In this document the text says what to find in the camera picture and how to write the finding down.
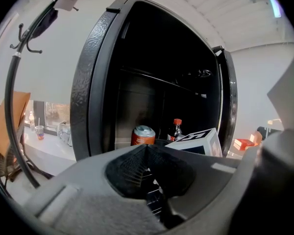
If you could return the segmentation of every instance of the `black pole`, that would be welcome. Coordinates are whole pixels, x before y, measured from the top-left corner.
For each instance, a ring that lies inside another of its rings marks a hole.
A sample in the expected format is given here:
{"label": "black pole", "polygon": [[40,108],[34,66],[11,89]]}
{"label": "black pole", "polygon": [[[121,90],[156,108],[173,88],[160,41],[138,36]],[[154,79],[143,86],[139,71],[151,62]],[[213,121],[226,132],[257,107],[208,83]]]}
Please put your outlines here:
{"label": "black pole", "polygon": [[34,30],[38,26],[38,24],[41,22],[41,20],[46,16],[46,14],[53,8],[54,4],[57,0],[52,0],[52,2],[48,5],[46,9],[34,20],[34,22],[30,25],[28,30],[25,32],[22,41],[20,41],[20,44],[17,47],[16,52],[12,56],[12,61],[10,63],[10,68],[7,74],[6,84],[5,84],[5,94],[4,94],[4,112],[5,112],[5,123],[6,123],[6,129],[9,135],[10,144],[12,146],[12,150],[14,152],[14,155],[22,169],[22,171],[25,173],[26,177],[29,179],[31,184],[37,188],[40,186],[40,184],[37,182],[37,180],[34,178],[33,174],[31,173],[27,163],[22,157],[22,152],[20,150],[20,147],[18,145],[18,139],[15,133],[14,128],[14,121],[13,121],[13,91],[14,91],[14,83],[15,83],[15,77],[16,72],[18,70],[18,66],[21,60],[21,53],[23,48],[26,46],[29,38],[33,34]]}

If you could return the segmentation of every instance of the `window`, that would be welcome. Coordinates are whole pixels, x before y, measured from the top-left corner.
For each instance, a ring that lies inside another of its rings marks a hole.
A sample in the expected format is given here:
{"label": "window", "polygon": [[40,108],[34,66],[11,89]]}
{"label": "window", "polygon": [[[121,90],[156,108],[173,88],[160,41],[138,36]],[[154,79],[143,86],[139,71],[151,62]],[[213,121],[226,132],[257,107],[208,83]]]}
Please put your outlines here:
{"label": "window", "polygon": [[25,110],[25,123],[29,124],[29,113],[34,112],[34,101],[30,100],[28,101],[26,110]]}
{"label": "window", "polygon": [[63,121],[70,122],[70,105],[45,102],[46,127],[56,128]]}

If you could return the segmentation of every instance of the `can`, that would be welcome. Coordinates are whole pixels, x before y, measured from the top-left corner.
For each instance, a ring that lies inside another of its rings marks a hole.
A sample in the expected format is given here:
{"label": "can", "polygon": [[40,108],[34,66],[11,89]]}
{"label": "can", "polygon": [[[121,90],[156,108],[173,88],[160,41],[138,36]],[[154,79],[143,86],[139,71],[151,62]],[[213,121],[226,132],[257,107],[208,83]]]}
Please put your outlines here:
{"label": "can", "polygon": [[136,126],[132,132],[131,145],[154,144],[156,133],[146,125]]}

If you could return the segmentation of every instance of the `light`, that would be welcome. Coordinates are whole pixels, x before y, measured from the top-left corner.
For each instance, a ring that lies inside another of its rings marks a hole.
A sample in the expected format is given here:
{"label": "light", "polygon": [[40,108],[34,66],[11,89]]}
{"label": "light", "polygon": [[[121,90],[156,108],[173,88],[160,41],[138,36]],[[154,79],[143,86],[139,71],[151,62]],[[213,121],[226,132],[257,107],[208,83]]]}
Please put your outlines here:
{"label": "light", "polygon": [[270,0],[275,18],[281,17],[281,7],[277,0]]}

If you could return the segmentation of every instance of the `white wall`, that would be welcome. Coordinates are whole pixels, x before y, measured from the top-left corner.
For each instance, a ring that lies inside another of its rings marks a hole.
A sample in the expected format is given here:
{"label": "white wall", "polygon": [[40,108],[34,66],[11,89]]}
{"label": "white wall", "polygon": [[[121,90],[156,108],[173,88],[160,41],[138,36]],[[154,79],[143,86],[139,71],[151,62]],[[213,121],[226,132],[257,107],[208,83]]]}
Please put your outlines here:
{"label": "white wall", "polygon": [[[57,20],[37,39],[29,42],[31,49],[42,54],[30,53],[25,48],[17,72],[15,90],[31,92],[31,99],[69,104],[75,68],[94,25],[114,0],[78,0],[78,12],[59,10]],[[38,4],[20,15],[0,39],[0,102],[9,64],[15,50],[18,25],[27,28],[50,0]]]}
{"label": "white wall", "polygon": [[267,93],[294,58],[294,44],[278,44],[231,53],[238,85],[238,113],[233,138],[249,138],[259,126],[283,130]]}

